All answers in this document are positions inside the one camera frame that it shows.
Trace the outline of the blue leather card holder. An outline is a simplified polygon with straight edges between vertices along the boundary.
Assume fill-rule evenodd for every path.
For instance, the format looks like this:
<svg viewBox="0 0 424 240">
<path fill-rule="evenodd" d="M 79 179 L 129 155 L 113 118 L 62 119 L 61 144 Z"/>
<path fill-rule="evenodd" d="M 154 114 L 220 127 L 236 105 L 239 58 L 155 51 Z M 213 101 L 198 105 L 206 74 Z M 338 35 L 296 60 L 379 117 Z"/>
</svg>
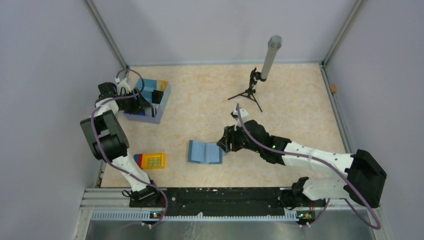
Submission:
<svg viewBox="0 0 424 240">
<path fill-rule="evenodd" d="M 189 163 L 214 165 L 221 164 L 226 153 L 213 142 L 189 140 L 188 156 Z"/>
</svg>

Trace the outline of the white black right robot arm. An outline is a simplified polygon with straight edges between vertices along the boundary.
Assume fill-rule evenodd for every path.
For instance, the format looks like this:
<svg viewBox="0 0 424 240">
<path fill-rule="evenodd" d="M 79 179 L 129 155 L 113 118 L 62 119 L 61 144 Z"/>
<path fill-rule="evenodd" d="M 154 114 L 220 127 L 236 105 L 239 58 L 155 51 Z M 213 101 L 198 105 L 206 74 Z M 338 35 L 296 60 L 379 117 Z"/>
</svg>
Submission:
<svg viewBox="0 0 424 240">
<path fill-rule="evenodd" d="M 336 153 L 307 147 L 269 134 L 256 120 L 249 119 L 243 108 L 234 109 L 231 116 L 235 124 L 226 126 L 216 143 L 225 153 L 250 150 L 270 164 L 327 175 L 324 178 L 302 177 L 294 183 L 293 200 L 297 205 L 307 206 L 321 199 L 346 199 L 373 209 L 380 206 L 387 173 L 368 151 Z"/>
</svg>

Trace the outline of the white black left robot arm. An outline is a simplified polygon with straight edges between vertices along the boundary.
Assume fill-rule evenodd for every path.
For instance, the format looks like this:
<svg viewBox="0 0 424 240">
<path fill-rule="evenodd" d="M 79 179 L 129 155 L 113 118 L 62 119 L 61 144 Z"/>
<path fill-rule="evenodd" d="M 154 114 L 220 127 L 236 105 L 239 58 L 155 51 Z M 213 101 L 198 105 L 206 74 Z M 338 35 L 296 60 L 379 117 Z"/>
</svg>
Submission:
<svg viewBox="0 0 424 240">
<path fill-rule="evenodd" d="M 130 199 L 131 207 L 164 207 L 166 197 L 136 163 L 130 154 L 130 144 L 122 129 L 117 113 L 138 113 L 151 104 L 137 88 L 130 88 L 126 80 L 98 85 L 99 97 L 90 116 L 80 122 L 93 156 L 118 170 L 130 185 L 122 194 Z"/>
</svg>

